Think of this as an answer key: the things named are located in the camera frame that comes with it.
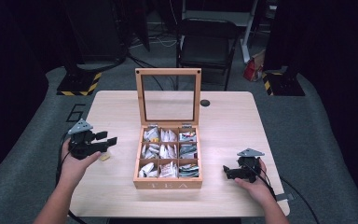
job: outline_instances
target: wooden box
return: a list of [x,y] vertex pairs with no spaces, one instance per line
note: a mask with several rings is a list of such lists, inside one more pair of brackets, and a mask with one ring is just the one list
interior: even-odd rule
[[[200,189],[202,164],[198,125],[201,70],[139,68],[135,69],[135,75],[142,123],[137,158],[134,158],[135,187]],[[179,79],[185,80],[185,84],[181,84],[182,91],[174,91],[174,83]],[[171,89],[165,90],[170,85],[161,83],[171,83]]]

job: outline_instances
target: hand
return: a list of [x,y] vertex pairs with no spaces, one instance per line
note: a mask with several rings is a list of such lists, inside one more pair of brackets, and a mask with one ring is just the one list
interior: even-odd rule
[[[259,161],[261,169],[264,171],[260,173],[260,176],[265,179],[267,172],[266,164],[261,159]],[[275,199],[272,197],[266,183],[264,183],[258,176],[256,177],[256,181],[254,183],[250,183],[239,178],[235,178],[235,182],[242,188],[248,190],[251,197],[261,205],[275,202]]]
[[86,169],[98,160],[101,156],[101,152],[97,151],[80,161],[69,153],[69,141],[70,139],[68,138],[62,145],[61,158],[64,161],[62,164],[59,184],[64,184],[71,189],[75,189],[81,178],[83,178],[83,175],[86,173]]

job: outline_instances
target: chair seat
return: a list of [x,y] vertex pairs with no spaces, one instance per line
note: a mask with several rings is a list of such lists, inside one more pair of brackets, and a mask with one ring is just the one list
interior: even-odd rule
[[226,66],[229,54],[228,44],[228,41],[222,38],[186,36],[182,46],[181,64],[200,63]]

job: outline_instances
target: person's left hand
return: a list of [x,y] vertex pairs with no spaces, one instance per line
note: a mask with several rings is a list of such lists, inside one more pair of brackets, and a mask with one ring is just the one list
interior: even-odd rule
[[70,138],[68,138],[62,145],[62,160],[64,161],[59,183],[75,189],[81,178],[83,178],[83,175],[86,173],[86,169],[98,160],[101,156],[101,152],[97,151],[83,160],[78,160],[69,153],[69,141]]

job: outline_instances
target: light wooden table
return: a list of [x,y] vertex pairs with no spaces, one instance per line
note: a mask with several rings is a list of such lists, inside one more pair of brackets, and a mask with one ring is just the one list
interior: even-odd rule
[[[132,178],[141,130],[137,91],[99,91],[87,122],[95,133],[108,131],[117,144],[111,158],[96,161],[75,190],[71,211],[80,217],[262,217],[245,189],[227,179],[223,165],[238,168],[237,153],[247,147],[262,160],[276,194],[283,193],[269,142],[250,92],[202,91],[200,99],[201,189],[136,189]],[[287,201],[280,207],[288,215]]]

